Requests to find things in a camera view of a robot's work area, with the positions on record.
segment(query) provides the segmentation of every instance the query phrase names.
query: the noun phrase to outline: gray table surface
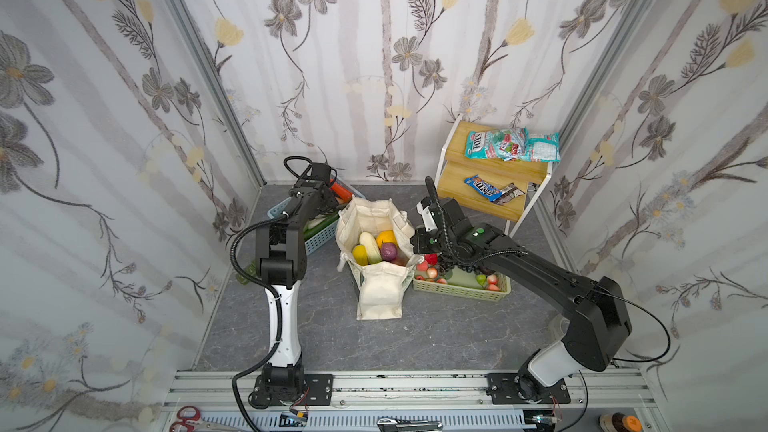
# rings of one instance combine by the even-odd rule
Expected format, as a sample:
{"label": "gray table surface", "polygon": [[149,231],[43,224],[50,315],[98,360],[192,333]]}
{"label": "gray table surface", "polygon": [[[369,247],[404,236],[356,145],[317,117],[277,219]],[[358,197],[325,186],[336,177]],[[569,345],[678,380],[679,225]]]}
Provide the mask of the gray table surface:
{"label": "gray table surface", "polygon": [[[359,186],[368,199],[391,198],[421,224],[416,204],[424,186]],[[287,197],[288,186],[266,186],[254,221]],[[465,209],[473,224],[504,228],[500,218]],[[240,246],[248,264],[253,235]],[[552,261],[552,252],[532,213],[514,239]],[[339,248],[331,240],[309,256],[299,292],[299,337],[305,370],[450,370],[517,368],[550,342],[547,325],[556,315],[544,300],[512,283],[500,302],[484,302],[409,288],[401,319],[356,320],[356,286],[349,266],[336,271]],[[269,315],[264,290],[229,278],[196,370],[243,370],[264,356],[269,345]]]}

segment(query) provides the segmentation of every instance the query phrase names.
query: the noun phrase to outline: black mounting plate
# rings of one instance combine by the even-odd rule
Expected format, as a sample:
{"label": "black mounting plate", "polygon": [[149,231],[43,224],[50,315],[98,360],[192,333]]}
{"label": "black mounting plate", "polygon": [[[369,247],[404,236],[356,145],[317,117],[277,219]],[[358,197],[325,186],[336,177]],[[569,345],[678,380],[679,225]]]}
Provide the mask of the black mounting plate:
{"label": "black mounting plate", "polygon": [[[516,374],[488,374],[485,376],[488,378],[488,395],[491,396],[494,405],[530,404],[528,401],[521,399],[515,391],[515,375]],[[563,379],[560,379],[555,385],[550,387],[549,393],[560,404],[571,403],[571,395],[568,393],[568,389],[565,387],[565,380]],[[538,403],[552,404],[552,397],[542,399],[542,401]]]}
{"label": "black mounting plate", "polygon": [[[331,405],[333,393],[332,374],[306,374],[304,383],[307,386],[306,399],[299,406],[306,404],[308,407],[318,405]],[[264,388],[264,379],[261,375],[256,378],[254,392],[248,397],[248,404],[255,409],[265,409],[271,405],[283,406],[280,399],[271,397]]]}

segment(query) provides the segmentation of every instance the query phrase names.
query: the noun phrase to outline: blue basket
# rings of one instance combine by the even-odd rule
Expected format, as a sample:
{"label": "blue basket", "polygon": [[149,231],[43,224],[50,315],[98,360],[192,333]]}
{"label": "blue basket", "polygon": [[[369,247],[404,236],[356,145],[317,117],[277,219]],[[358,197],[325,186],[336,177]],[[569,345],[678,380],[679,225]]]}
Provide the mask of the blue basket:
{"label": "blue basket", "polygon": [[[360,198],[365,198],[365,196],[363,194],[361,194],[359,190],[357,190],[356,188],[354,188],[354,187],[352,187],[352,186],[342,182],[341,180],[339,180],[339,185],[342,186],[343,188],[346,188],[347,190],[349,190],[354,196],[357,196],[357,197],[360,197]],[[291,199],[291,197],[288,197],[285,200],[283,200],[281,203],[279,203],[276,206],[272,207],[266,213],[266,216],[269,217],[269,218],[277,217],[279,214],[282,213],[283,209],[288,205],[288,202],[290,202],[290,199]],[[305,244],[306,244],[306,254],[307,255],[311,254],[312,252],[314,252],[315,250],[320,248],[320,246],[322,244],[325,244],[326,242],[328,242],[329,240],[334,238],[336,236],[336,227],[338,227],[338,226],[339,226],[339,221],[336,220],[334,223],[329,224],[328,226],[326,226],[323,230],[321,230],[317,234],[315,234],[312,237],[308,238],[306,240],[306,242],[305,242]]]}

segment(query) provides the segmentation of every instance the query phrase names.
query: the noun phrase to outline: wallpapered wall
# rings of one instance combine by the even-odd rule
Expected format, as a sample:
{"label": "wallpapered wall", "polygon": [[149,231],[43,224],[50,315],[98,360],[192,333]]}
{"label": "wallpapered wall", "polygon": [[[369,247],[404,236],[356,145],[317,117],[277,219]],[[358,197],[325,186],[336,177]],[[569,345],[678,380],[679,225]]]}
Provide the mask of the wallpapered wall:
{"label": "wallpapered wall", "polygon": [[629,0],[185,0],[268,179],[422,181],[456,114],[559,130]]}
{"label": "wallpapered wall", "polygon": [[162,0],[0,0],[0,416],[146,430],[256,190]]}
{"label": "wallpapered wall", "polygon": [[[563,154],[546,201],[582,273],[665,322],[643,364],[677,431],[768,412],[768,0],[656,0]],[[624,358],[666,339],[635,322]]]}

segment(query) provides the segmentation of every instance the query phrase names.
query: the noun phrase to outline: wooden shelf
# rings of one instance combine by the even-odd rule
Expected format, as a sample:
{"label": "wooden shelf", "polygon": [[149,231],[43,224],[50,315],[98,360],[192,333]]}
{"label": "wooden shelf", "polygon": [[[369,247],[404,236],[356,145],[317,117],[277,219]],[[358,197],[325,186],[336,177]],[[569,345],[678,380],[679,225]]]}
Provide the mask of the wooden shelf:
{"label": "wooden shelf", "polygon": [[[494,179],[493,177],[491,177],[491,174],[495,174],[496,176],[502,176],[503,178],[505,178],[506,182],[501,184],[502,187],[506,186],[510,182],[514,182],[515,185],[517,185],[518,180],[521,183],[525,182],[526,187],[518,186],[523,191],[528,190],[527,188],[528,182],[532,182],[534,184],[543,183],[544,179],[547,176],[548,164],[546,162],[519,162],[519,161],[504,162],[500,158],[486,158],[486,159],[478,160],[476,158],[467,158],[464,155],[466,145],[467,145],[467,135],[472,131],[484,132],[490,129],[493,129],[493,127],[481,126],[479,124],[464,122],[464,121],[460,122],[458,124],[458,127],[456,128],[456,133],[453,134],[453,138],[451,138],[451,143],[448,144],[448,149],[446,150],[446,161],[448,162],[448,165],[450,166],[451,164],[453,164],[455,166],[460,166],[463,169],[472,171],[472,173],[464,176],[464,178],[474,176],[475,174],[479,174],[481,178],[485,179],[486,181],[490,182],[496,187],[498,187],[499,184],[494,182]],[[440,178],[439,185],[442,186],[442,178]],[[462,179],[461,186],[470,188],[471,192],[475,193],[474,189],[472,189],[471,187],[463,183],[463,179]],[[481,200],[485,200],[480,195],[478,195],[478,198],[480,198]],[[491,204],[487,200],[486,202],[493,207],[499,207],[499,206],[496,206],[495,204]]]}
{"label": "wooden shelf", "polygon": [[510,202],[507,202],[503,206],[499,206],[481,196],[471,186],[465,184],[464,179],[467,177],[472,177],[475,174],[480,174],[480,178],[493,184],[496,188],[502,188],[507,186],[510,182],[514,182],[514,184],[524,192],[528,190],[528,182],[525,180],[517,180],[515,177],[510,178],[510,174],[507,174],[506,171],[504,171],[503,174],[479,171],[476,167],[474,167],[476,162],[486,161],[471,160],[471,167],[466,167],[463,164],[458,164],[455,162],[447,162],[446,168],[442,171],[442,175],[440,176],[440,182],[438,182],[437,195],[440,198],[455,198],[456,202],[462,206],[471,208],[472,210],[478,210],[492,216],[501,217],[506,220],[517,222],[522,216],[523,209],[525,208],[525,196],[517,197]]}

